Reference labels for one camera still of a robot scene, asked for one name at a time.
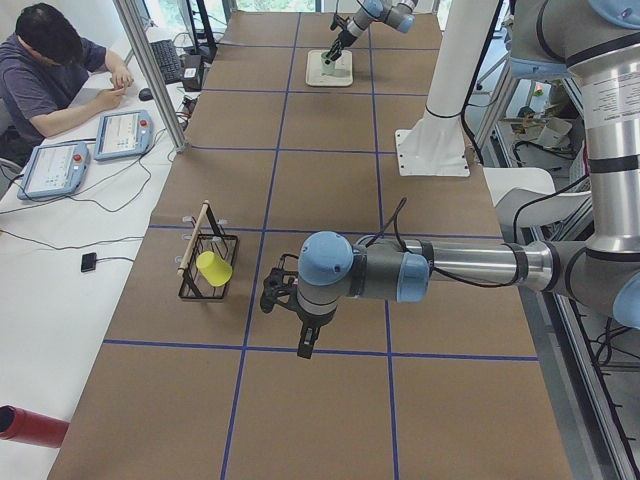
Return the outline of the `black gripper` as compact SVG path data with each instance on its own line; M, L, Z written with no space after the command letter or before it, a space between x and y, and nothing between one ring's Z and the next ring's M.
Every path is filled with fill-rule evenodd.
M315 342L318 338L318 330L330 323L335 313L335 310L321 315L312 314L306 311L297 313L298 318L302 322L300 339L297 347L298 357L305 359L311 358Z
M333 45L326 50L326 55L331 61L337 61L342 55L342 49L351 46L355 41L356 37L348 30L342 30Z

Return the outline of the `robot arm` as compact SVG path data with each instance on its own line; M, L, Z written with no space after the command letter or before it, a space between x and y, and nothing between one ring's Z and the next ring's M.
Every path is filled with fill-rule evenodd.
M415 17L413 14L418 2L407 0L398 1L361 1L360 8L351 17L343 18L334 12L330 30L340 29L331 48L322 54L323 63L328 65L336 62L342 55L342 51L353 45L358 38L366 32L374 22L380 22L392 27L401 33L407 33L412 27Z
M620 324L639 324L639 5L519 1L511 58L566 68L581 84L594 232L584 242L464 245L334 232L306 239L292 294L311 356L341 297L417 302L430 280L523 285L574 299Z

